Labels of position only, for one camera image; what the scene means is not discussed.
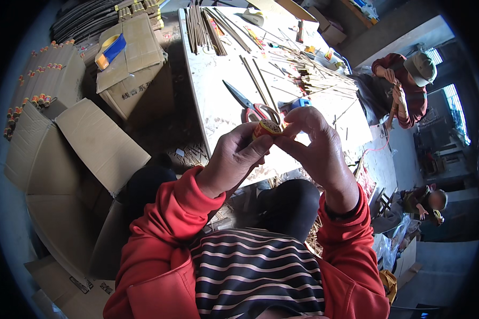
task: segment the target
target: yellow bag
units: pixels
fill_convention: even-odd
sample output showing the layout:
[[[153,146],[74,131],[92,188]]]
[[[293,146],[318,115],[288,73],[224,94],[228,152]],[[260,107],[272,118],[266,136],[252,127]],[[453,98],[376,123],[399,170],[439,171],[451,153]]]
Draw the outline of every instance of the yellow bag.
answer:
[[[385,297],[389,298],[389,304],[392,306],[397,293],[397,279],[388,270],[380,271],[379,278],[382,280],[383,287],[385,288]]]

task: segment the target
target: red-handled scissors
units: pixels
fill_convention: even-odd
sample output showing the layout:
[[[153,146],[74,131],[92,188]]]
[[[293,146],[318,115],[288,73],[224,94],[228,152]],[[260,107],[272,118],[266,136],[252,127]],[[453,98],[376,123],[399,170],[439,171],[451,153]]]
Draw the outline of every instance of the red-handled scissors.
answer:
[[[277,125],[280,125],[280,116],[268,105],[261,103],[253,104],[243,94],[234,88],[234,86],[222,80],[229,92],[245,108],[243,123],[260,121],[262,118],[269,118]]]

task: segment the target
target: cap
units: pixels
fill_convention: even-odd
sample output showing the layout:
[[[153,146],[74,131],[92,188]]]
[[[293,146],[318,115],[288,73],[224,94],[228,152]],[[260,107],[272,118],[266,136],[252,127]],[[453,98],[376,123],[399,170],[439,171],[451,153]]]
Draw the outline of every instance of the cap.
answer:
[[[417,86],[423,87],[436,78],[436,66],[424,52],[417,52],[403,63],[404,67],[415,80]]]

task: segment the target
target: red shirt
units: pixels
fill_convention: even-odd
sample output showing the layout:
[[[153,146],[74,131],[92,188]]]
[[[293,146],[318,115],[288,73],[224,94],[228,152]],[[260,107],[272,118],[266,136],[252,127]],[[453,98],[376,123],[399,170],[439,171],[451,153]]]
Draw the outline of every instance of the red shirt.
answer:
[[[372,72],[376,74],[376,68],[381,65],[384,68],[391,68],[395,65],[400,67],[394,70],[396,79],[401,82],[401,87],[406,95],[406,102],[408,105],[408,118],[401,118],[397,114],[397,120],[399,124],[404,129],[409,129],[415,125],[416,122],[420,120],[421,117],[426,114],[426,109],[428,107],[428,99],[426,93],[426,87],[419,87],[415,84],[411,84],[408,81],[408,71],[402,62],[406,60],[401,54],[390,53],[382,59],[377,59],[372,63],[371,69]]]
[[[103,311],[105,319],[200,318],[195,303],[195,266],[186,243],[207,223],[207,214],[222,206],[225,193],[210,199],[201,193],[188,170],[175,182],[163,183],[156,202],[130,225],[132,235],[122,248],[116,291]],[[357,213],[348,220],[331,220],[318,213],[323,227],[318,242],[325,316],[332,319],[383,319],[389,302],[377,270],[367,199],[360,188]]]

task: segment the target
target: striped shirt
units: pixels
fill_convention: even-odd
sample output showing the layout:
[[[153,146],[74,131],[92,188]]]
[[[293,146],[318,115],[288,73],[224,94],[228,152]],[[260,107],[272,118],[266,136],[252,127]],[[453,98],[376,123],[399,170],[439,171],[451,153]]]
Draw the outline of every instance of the striped shirt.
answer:
[[[292,316],[323,315],[319,265],[292,237],[224,229],[197,239],[190,251],[201,318],[256,318],[268,308]]]

